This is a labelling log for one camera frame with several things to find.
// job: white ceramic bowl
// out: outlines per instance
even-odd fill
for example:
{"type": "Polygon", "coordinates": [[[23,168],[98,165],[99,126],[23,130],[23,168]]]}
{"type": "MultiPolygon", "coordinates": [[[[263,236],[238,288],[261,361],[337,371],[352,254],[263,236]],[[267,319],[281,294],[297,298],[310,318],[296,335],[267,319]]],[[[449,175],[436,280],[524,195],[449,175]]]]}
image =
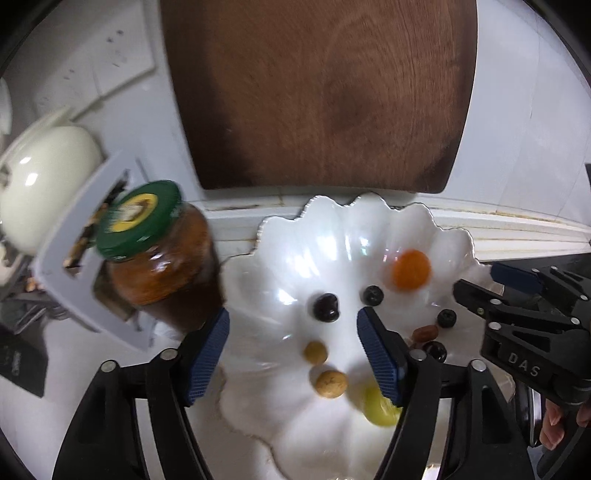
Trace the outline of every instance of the white ceramic bowl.
{"type": "MultiPolygon", "coordinates": [[[[455,327],[441,330],[438,340],[448,350],[447,362],[467,365],[480,358],[484,321],[453,300],[452,286],[460,278],[495,285],[489,267],[474,258],[468,232],[440,229],[422,204],[395,210],[365,194],[341,206],[320,196],[296,220],[265,220],[254,252],[222,267],[232,318],[221,360],[222,415],[235,429],[267,443],[291,480],[373,479],[394,427],[371,424],[359,409],[364,389],[373,383],[356,333],[361,292],[372,284],[383,289],[376,311],[387,328],[406,338],[433,324],[442,308],[454,309],[455,327]],[[410,248],[427,254],[432,275],[423,288],[401,293],[388,287],[387,271],[410,248]],[[339,298],[341,314],[334,323],[310,314],[313,299],[327,292],[339,298]],[[311,367],[302,356],[316,339],[329,351],[321,367],[311,367]],[[334,400],[318,396],[312,386],[325,369],[349,378],[347,392],[334,400]]],[[[495,367],[493,373],[505,396],[512,395],[510,377],[495,367]]],[[[448,421],[449,402],[442,401],[433,465],[443,455],[448,421]]]]}

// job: blueberry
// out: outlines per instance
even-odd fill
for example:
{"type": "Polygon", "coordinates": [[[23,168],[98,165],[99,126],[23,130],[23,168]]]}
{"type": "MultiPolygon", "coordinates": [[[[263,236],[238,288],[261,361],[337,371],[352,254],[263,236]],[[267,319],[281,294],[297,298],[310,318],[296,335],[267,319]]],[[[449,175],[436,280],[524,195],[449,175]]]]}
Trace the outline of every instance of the blueberry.
{"type": "Polygon", "coordinates": [[[443,363],[447,358],[447,349],[441,342],[427,342],[425,345],[423,345],[423,350],[427,355],[431,355],[440,363],[443,363]]]}
{"type": "Polygon", "coordinates": [[[456,324],[457,315],[452,309],[443,309],[437,315],[437,323],[441,328],[452,328],[456,324]]]}
{"type": "Polygon", "coordinates": [[[334,293],[324,293],[314,302],[312,312],[321,322],[334,322],[340,315],[339,299],[334,293]]]}
{"type": "Polygon", "coordinates": [[[384,299],[384,292],[377,285],[370,285],[363,291],[363,303],[370,307],[377,307],[384,299]]]}

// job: green jar lid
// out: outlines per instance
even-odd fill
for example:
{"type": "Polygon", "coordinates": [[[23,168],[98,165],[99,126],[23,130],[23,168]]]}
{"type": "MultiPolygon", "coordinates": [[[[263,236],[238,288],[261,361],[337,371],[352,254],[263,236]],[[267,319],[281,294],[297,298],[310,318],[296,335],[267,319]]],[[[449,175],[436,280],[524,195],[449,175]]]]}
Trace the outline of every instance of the green jar lid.
{"type": "Polygon", "coordinates": [[[183,198],[170,180],[147,183],[109,207],[100,221],[96,247],[107,260],[124,261],[145,252],[178,219],[183,198]]]}

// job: yellow label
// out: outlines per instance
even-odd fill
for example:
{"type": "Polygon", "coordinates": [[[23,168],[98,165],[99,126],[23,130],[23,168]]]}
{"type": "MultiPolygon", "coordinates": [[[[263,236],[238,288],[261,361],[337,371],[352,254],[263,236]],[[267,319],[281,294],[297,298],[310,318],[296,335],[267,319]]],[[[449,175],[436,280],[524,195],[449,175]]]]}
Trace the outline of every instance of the yellow label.
{"type": "Polygon", "coordinates": [[[119,205],[113,216],[111,232],[125,232],[146,220],[158,205],[158,197],[153,193],[140,193],[119,205]]]}

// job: finger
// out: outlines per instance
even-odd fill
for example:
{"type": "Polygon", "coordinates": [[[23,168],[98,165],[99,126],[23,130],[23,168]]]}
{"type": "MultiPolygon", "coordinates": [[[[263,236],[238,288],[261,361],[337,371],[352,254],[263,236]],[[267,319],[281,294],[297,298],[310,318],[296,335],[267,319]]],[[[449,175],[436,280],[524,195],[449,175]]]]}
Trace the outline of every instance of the finger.
{"type": "Polygon", "coordinates": [[[545,433],[548,441],[555,447],[564,437],[564,429],[562,424],[558,423],[556,425],[551,425],[549,415],[544,416],[544,421],[542,422],[542,431],[545,433]]]}
{"type": "Polygon", "coordinates": [[[591,420],[591,404],[584,404],[581,405],[577,413],[577,425],[579,427],[586,427],[589,421],[591,420]]]}
{"type": "Polygon", "coordinates": [[[543,430],[540,432],[540,441],[542,442],[542,445],[544,445],[548,450],[554,450],[556,448],[556,445],[548,440],[548,436],[543,430]]]}
{"type": "Polygon", "coordinates": [[[557,425],[564,416],[562,408],[550,400],[546,400],[546,415],[552,426],[557,425]]]}

